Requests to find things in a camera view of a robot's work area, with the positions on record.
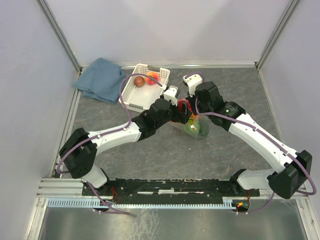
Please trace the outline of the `green watermelon toy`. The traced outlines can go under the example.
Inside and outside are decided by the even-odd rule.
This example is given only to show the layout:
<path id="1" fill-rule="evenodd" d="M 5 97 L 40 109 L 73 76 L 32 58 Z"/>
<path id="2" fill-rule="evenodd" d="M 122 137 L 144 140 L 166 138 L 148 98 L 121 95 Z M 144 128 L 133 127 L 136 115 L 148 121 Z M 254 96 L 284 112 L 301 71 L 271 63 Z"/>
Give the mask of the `green watermelon toy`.
<path id="1" fill-rule="evenodd" d="M 189 124 L 189 123 L 187 123 L 187 124 L 184 126 L 184 131 L 185 131 L 188 135 L 190 135 L 190 136 L 192 136 L 192 137 L 194 137 L 194 138 L 197 138 L 197 137 L 198 137 L 198 135 L 199 135 L 199 130 L 200 130 L 200 124 L 199 124 L 199 122 L 198 122 L 197 120 L 194 122 L 194 124 Z"/>

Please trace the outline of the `clear zip top bag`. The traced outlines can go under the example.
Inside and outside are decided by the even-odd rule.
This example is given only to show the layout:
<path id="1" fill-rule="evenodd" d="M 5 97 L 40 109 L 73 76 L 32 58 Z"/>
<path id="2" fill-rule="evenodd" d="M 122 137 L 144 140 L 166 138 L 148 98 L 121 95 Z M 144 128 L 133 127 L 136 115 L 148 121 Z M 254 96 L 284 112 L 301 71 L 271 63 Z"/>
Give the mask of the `clear zip top bag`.
<path id="1" fill-rule="evenodd" d="M 186 98 L 178 99 L 177 104 L 180 112 L 187 107 L 188 111 L 191 112 L 191 115 L 185 124 L 172 121 L 170 121 L 169 124 L 196 139 L 206 138 L 211 133 L 210 121 L 204 116 L 194 115 L 191 105 Z"/>

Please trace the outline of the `dark green avocado toy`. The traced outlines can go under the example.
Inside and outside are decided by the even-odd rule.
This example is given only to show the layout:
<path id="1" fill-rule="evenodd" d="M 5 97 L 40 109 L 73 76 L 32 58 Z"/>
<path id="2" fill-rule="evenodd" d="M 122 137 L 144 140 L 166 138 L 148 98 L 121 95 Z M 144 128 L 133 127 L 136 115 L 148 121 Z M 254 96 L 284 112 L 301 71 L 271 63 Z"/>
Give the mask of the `dark green avocado toy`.
<path id="1" fill-rule="evenodd" d="M 199 122 L 199 134 L 203 137 L 207 137 L 210 133 L 210 126 L 209 123 L 206 121 L 200 121 Z"/>

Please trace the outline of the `white plastic basket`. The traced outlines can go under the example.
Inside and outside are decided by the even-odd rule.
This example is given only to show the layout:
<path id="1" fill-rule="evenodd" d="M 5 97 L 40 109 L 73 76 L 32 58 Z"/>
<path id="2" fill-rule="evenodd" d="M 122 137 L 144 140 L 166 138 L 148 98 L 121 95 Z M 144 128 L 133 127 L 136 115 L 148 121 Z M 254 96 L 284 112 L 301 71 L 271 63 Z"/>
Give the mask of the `white plastic basket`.
<path id="1" fill-rule="evenodd" d="M 168 84 L 170 70 L 166 68 L 138 63 L 132 74 L 146 75 L 147 72 L 157 72 L 159 83 L 162 85 Z M 122 90 L 121 96 L 128 110 L 141 113 L 144 110 L 148 110 L 150 105 L 160 97 L 164 90 L 161 89 L 158 84 L 148 85 L 145 83 L 142 87 L 136 87 L 134 84 L 135 78 L 136 76 L 131 76 L 129 78 Z"/>

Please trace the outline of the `red pomegranate toy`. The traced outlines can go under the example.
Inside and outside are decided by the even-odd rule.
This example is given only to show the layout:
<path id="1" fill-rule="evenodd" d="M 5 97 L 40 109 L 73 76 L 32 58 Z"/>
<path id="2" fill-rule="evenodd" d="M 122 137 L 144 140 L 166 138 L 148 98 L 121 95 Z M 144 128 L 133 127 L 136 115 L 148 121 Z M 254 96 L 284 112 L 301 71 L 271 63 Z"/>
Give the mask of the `red pomegranate toy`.
<path id="1" fill-rule="evenodd" d="M 190 102 L 186 98 L 180 98 L 177 100 L 178 103 L 178 111 L 180 113 L 190 113 L 193 114 Z"/>

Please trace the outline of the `yellow lemon toy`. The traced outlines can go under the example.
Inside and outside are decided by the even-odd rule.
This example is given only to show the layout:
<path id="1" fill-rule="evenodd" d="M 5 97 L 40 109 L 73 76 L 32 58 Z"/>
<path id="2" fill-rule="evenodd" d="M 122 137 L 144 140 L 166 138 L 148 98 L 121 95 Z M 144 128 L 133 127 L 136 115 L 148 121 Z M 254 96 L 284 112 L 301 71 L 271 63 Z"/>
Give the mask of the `yellow lemon toy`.
<path id="1" fill-rule="evenodd" d="M 188 119 L 188 123 L 190 124 L 190 125 L 193 125 L 194 124 L 194 122 L 197 120 L 197 116 L 196 115 L 194 115 L 194 114 L 192 114 L 190 117 L 189 117 L 189 119 Z"/>

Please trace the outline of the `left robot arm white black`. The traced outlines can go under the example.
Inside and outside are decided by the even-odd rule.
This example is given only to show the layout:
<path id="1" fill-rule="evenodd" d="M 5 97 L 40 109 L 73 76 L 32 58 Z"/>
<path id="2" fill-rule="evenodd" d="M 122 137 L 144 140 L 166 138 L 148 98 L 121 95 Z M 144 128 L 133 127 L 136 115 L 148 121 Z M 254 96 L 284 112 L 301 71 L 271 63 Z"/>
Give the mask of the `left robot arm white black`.
<path id="1" fill-rule="evenodd" d="M 76 129 L 59 151 L 60 162 L 73 179 L 83 179 L 99 195 L 106 195 L 111 183 L 105 172 L 94 164 L 97 155 L 126 143 L 147 139 L 168 122 L 186 124 L 191 115 L 187 103 L 179 107 L 159 98 L 148 110 L 125 124 L 92 132 L 82 127 Z"/>

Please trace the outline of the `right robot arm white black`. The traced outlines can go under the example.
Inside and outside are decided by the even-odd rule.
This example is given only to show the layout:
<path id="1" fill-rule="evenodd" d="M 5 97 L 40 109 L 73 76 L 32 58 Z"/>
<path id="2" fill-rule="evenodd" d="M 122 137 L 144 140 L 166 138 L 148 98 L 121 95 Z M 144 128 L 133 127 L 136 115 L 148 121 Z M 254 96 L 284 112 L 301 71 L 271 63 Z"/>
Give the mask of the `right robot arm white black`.
<path id="1" fill-rule="evenodd" d="M 194 114 L 207 116 L 211 122 L 237 136 L 270 165 L 269 169 L 241 169 L 229 183 L 231 193 L 242 195 L 247 190 L 272 190 L 283 199 L 295 193 L 303 194 L 300 187 L 310 180 L 312 155 L 280 142 L 263 129 L 246 111 L 233 101 L 224 101 L 218 87 L 211 81 L 203 81 L 198 74 L 186 77 L 187 97 Z"/>

